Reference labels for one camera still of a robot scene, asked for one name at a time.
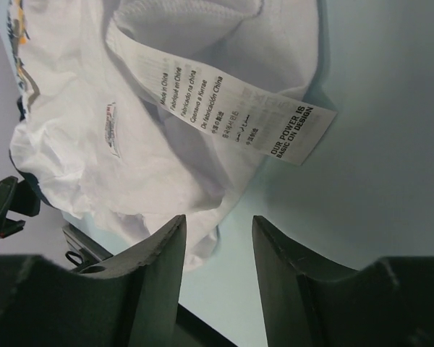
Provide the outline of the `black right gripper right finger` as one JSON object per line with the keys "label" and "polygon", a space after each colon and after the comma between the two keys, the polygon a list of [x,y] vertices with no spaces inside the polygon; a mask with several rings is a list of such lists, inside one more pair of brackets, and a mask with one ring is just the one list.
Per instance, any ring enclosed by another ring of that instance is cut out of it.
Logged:
{"label": "black right gripper right finger", "polygon": [[434,256],[340,265],[254,217],[270,346],[434,346]]}

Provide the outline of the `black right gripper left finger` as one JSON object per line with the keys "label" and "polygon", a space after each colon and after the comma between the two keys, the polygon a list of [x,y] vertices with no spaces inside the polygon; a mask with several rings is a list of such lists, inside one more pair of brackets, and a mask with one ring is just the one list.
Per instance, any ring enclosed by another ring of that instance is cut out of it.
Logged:
{"label": "black right gripper left finger", "polygon": [[178,215],[79,272],[0,255],[0,346],[170,346],[186,235]]}

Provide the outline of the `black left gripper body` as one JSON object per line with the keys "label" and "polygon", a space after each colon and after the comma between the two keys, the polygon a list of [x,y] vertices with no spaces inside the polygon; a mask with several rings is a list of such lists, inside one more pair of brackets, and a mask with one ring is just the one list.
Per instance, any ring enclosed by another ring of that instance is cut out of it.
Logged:
{"label": "black left gripper body", "polygon": [[39,214],[41,199],[25,181],[9,176],[0,181],[0,240],[23,230],[24,220],[11,220],[9,211],[34,217]]}

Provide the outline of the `white graphic tank top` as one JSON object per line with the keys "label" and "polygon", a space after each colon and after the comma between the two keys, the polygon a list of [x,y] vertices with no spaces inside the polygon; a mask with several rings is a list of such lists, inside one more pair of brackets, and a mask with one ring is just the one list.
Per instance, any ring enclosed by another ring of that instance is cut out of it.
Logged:
{"label": "white graphic tank top", "polygon": [[[140,87],[106,43],[122,2],[9,2],[22,97],[11,160],[50,205],[89,216],[129,244],[184,215],[184,269],[193,270],[269,155],[195,129]],[[184,18],[214,26],[217,36],[244,18],[225,1],[185,2]]]}

